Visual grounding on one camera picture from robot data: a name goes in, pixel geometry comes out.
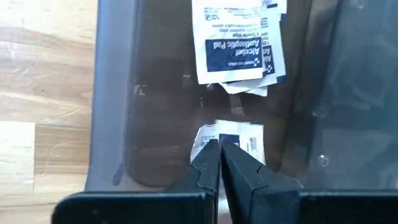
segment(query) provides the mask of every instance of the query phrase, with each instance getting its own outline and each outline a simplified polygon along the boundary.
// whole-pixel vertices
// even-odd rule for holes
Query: blue label
[[[261,37],[206,40],[208,72],[262,68]]]
[[[240,141],[239,141],[239,136],[236,134],[220,134],[219,136],[220,139],[220,143],[223,142],[224,139],[228,139],[231,142],[233,142],[235,145],[237,145],[238,147],[240,146]]]
[[[274,58],[271,45],[263,46],[262,53],[264,56],[264,73],[263,77],[275,73]]]

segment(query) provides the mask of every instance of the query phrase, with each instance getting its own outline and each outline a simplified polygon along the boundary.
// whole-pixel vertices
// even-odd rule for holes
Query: wooden surface
[[[0,1],[1,223],[49,223],[54,205],[84,188],[96,7]]]

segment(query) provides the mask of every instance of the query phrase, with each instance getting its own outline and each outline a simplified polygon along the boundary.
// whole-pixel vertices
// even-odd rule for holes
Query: clear plastic container
[[[398,184],[398,2],[288,1],[287,68],[266,98],[199,85],[191,2],[99,1],[86,190],[159,190],[198,128],[264,125],[267,166],[311,189]]]

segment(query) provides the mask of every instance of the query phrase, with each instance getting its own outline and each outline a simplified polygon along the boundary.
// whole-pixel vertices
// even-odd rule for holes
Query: wooden table
[[[49,223],[54,205],[84,188],[96,7],[0,3],[1,223]]]

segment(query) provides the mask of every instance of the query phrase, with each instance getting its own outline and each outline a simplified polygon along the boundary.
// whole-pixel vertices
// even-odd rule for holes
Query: wood grain
[[[0,146],[0,169],[15,168],[0,173],[1,223],[49,223],[54,205],[84,188],[96,8],[97,0],[0,2],[0,121],[35,123],[34,154]]]

